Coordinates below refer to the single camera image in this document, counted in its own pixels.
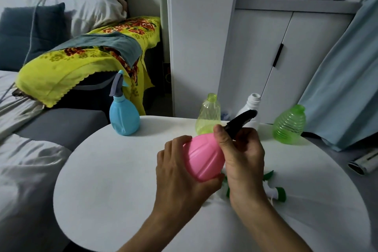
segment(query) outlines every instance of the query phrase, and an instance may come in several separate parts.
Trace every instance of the shelf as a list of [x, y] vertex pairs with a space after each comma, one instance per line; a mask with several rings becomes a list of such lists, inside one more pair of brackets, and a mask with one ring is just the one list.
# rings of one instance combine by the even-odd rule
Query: shelf
[[236, 0], [235, 9], [355, 14], [361, 6], [338, 0]]

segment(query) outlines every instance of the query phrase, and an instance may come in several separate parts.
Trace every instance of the table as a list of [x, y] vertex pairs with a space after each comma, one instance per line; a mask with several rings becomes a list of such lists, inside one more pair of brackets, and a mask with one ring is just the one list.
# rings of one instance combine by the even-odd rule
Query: table
[[[54, 212], [76, 244], [99, 252], [119, 249], [151, 212], [156, 192], [156, 154], [165, 142], [196, 135], [195, 120], [144, 116], [132, 136], [110, 125], [80, 144], [60, 172]], [[258, 131], [265, 168], [275, 170], [271, 186], [284, 187], [285, 203], [275, 208], [316, 251], [364, 251], [371, 243], [366, 206], [343, 169], [303, 138], [284, 145], [271, 126]], [[164, 250], [259, 251], [227, 201], [213, 201]]]

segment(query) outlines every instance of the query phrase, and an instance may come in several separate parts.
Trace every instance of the person's right hand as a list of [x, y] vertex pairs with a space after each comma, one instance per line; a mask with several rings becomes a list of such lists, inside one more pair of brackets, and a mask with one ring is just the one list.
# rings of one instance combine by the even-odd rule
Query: person's right hand
[[231, 205], [241, 217], [244, 210], [267, 202], [262, 186], [265, 151], [252, 128], [242, 128], [233, 141], [221, 125], [216, 125], [214, 136], [226, 159]]

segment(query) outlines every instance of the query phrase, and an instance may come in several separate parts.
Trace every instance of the black spray nozzle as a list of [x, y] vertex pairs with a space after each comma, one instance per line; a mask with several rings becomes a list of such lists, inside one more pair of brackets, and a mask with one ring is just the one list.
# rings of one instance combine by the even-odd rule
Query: black spray nozzle
[[111, 97], [122, 97], [122, 84], [123, 84], [123, 74], [121, 72], [116, 73], [114, 77], [113, 84], [111, 85], [110, 95]]
[[241, 130], [241, 128], [258, 115], [256, 110], [248, 110], [233, 120], [229, 121], [227, 125], [224, 126], [224, 130], [229, 134], [231, 139], [235, 139], [236, 134]]

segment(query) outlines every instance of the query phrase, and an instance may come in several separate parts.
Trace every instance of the gray spray trigger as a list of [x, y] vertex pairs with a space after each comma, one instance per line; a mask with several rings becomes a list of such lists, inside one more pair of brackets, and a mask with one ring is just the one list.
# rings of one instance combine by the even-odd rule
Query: gray spray trigger
[[120, 70], [114, 77], [113, 84], [111, 85], [110, 95], [111, 97], [122, 97], [122, 86], [127, 87], [126, 82], [123, 80], [123, 71]]

